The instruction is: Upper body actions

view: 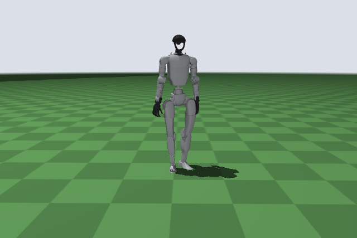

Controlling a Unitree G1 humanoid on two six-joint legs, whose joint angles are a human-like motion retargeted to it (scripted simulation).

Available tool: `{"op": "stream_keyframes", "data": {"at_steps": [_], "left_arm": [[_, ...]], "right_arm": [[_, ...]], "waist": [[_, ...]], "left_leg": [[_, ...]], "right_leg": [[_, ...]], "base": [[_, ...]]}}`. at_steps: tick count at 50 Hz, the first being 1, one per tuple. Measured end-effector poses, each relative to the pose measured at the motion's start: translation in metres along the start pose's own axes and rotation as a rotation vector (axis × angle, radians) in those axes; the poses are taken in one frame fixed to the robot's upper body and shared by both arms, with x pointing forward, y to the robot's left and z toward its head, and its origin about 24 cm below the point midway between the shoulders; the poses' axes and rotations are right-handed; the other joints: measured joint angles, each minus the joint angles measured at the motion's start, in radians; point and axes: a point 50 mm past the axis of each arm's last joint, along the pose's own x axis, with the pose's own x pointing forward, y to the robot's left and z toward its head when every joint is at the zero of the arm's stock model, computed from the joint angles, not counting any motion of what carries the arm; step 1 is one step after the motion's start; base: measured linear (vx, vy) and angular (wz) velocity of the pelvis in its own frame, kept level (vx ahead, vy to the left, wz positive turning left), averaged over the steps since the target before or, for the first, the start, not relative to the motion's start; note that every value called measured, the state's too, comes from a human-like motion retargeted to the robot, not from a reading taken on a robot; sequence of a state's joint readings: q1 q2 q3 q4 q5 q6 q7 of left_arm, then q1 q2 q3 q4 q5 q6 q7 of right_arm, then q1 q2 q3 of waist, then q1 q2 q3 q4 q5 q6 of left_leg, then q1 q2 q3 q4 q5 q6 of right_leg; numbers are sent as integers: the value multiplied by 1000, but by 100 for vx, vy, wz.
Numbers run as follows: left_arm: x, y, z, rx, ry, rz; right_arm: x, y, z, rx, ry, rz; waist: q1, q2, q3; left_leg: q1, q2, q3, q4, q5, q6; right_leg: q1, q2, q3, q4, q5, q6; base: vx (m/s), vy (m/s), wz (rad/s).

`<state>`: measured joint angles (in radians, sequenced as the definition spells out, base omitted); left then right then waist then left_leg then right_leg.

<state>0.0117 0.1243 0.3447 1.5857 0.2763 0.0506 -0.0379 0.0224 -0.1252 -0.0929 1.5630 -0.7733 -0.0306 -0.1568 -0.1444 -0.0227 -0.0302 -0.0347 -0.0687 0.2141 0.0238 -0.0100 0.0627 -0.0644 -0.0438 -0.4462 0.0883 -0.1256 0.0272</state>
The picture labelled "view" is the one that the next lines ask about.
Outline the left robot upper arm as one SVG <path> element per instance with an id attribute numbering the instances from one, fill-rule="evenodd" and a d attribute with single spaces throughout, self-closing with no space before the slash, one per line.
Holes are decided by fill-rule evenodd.
<path id="1" fill-rule="evenodd" d="M 197 59 L 195 57 L 190 57 L 190 72 L 191 72 L 191 82 L 199 82 L 200 79 L 197 74 Z"/>

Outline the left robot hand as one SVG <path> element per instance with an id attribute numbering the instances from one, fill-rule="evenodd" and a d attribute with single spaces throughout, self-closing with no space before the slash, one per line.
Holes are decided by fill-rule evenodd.
<path id="1" fill-rule="evenodd" d="M 199 112 L 199 97 L 197 96 L 196 97 L 196 100 L 194 100 L 195 101 L 195 104 L 196 104 L 196 114 Z"/>

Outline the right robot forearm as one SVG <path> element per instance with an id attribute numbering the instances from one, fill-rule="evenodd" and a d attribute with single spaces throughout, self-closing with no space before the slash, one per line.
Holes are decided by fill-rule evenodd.
<path id="1" fill-rule="evenodd" d="M 159 99 L 162 98 L 163 95 L 163 85 L 159 84 L 160 77 L 158 77 L 157 80 L 157 90 L 156 90 L 156 98 L 155 101 L 159 102 Z"/>

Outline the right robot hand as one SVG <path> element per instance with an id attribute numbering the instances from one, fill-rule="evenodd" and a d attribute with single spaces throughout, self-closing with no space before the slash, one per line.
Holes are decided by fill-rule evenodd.
<path id="1" fill-rule="evenodd" d="M 160 110 L 161 114 L 163 114 L 163 112 L 162 112 L 162 110 L 161 110 L 161 108 L 160 108 L 160 107 L 161 107 L 161 106 L 160 106 L 161 101 L 162 101 L 162 98 L 159 99 L 159 102 L 155 101 L 155 105 L 153 106 L 153 112 L 152 112 L 152 114 L 155 115 L 156 117 L 161 117 L 161 116 L 159 115 L 159 110 Z"/>

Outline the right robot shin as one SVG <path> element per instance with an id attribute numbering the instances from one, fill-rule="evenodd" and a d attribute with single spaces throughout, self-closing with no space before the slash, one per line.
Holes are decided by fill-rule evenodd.
<path id="1" fill-rule="evenodd" d="M 175 155 L 175 140 L 172 139 L 172 137 L 167 137 L 167 147 L 168 147 L 168 153 L 170 155 L 170 162 L 171 165 L 175 165 L 174 161 L 174 155 Z"/>

